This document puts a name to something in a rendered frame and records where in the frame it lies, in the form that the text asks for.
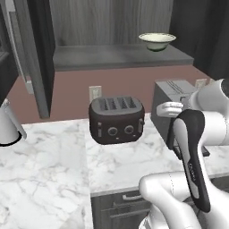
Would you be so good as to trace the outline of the dark wood cabinet door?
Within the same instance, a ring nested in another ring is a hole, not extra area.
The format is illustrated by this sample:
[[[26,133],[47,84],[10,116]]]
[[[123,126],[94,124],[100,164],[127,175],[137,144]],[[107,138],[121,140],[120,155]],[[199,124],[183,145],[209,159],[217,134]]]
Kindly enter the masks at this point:
[[[197,69],[229,79],[229,0],[174,0],[169,32]]]

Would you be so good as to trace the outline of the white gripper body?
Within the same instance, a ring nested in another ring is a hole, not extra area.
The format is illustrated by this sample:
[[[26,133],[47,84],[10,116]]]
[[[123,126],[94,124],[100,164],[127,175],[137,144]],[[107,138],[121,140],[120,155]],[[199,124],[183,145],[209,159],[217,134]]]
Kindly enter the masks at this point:
[[[176,117],[183,108],[180,102],[165,102],[157,106],[157,115],[161,117]]]

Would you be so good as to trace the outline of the white wall outlet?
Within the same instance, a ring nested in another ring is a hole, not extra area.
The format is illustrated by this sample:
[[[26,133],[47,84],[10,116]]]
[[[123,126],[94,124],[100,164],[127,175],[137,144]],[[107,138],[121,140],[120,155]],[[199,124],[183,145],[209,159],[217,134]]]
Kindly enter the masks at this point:
[[[204,87],[207,84],[207,80],[206,79],[198,79],[195,82],[195,88],[196,89],[201,89],[202,87]]]
[[[102,96],[101,86],[89,86],[89,101],[100,98]]]

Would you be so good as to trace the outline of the grey cabinet shelf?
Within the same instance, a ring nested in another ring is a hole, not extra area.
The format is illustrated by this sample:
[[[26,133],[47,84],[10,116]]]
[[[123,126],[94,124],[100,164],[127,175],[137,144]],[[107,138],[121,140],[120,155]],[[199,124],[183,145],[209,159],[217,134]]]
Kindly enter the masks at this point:
[[[54,54],[57,72],[193,65],[193,58],[169,45],[153,52],[144,45],[57,47]]]

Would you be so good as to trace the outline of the dark grey cabinet door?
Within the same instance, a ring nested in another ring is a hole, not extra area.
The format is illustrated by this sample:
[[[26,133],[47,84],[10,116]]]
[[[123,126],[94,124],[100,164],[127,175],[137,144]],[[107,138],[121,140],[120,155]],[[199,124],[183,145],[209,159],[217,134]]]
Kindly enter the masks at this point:
[[[13,0],[38,114],[51,114],[55,81],[55,35],[49,0]]]

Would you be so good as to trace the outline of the grey metal toaster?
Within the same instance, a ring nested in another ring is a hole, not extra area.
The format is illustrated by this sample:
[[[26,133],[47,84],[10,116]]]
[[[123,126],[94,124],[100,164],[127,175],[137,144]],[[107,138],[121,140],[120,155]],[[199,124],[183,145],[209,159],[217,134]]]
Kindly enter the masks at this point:
[[[165,144],[175,155],[182,159],[178,143],[174,138],[173,123],[174,118],[161,117],[157,115],[157,106],[165,102],[180,102],[182,98],[188,97],[197,89],[188,81],[156,81],[154,96],[151,108],[150,119],[156,126]]]

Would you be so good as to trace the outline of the black four-slot toaster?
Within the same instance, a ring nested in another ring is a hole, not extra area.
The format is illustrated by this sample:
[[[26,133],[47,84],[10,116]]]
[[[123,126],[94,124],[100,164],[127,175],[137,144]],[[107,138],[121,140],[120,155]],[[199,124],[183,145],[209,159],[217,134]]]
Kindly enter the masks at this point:
[[[143,133],[144,118],[144,106],[135,97],[96,98],[89,105],[90,135],[101,145],[133,142]]]

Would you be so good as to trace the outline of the dark grey drawer front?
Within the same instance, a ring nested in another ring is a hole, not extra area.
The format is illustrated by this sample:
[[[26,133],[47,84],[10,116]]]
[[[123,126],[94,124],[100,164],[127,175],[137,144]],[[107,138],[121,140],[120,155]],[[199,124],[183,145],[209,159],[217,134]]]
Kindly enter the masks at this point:
[[[148,209],[118,213],[111,209],[93,214],[94,229],[139,229]]]
[[[131,204],[141,203],[144,199],[135,201],[123,201],[122,196],[137,196],[140,195],[139,191],[125,191],[112,194],[103,194],[91,198],[91,206],[93,209],[106,210],[110,208],[125,207]]]

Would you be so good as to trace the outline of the white bowl with green rim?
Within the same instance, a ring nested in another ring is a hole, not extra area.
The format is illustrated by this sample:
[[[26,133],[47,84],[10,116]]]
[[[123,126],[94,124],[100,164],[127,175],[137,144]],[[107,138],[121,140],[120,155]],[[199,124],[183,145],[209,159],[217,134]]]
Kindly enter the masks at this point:
[[[176,40],[176,36],[168,33],[143,33],[139,35],[139,39],[142,40],[148,50],[153,52],[163,51],[167,46]]]

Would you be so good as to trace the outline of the white kettle with black base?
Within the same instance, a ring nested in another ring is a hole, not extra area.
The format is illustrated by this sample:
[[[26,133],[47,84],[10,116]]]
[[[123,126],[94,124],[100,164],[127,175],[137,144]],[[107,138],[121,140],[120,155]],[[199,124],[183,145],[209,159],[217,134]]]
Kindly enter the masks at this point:
[[[21,138],[26,139],[27,133],[6,98],[0,106],[0,147],[12,146]]]

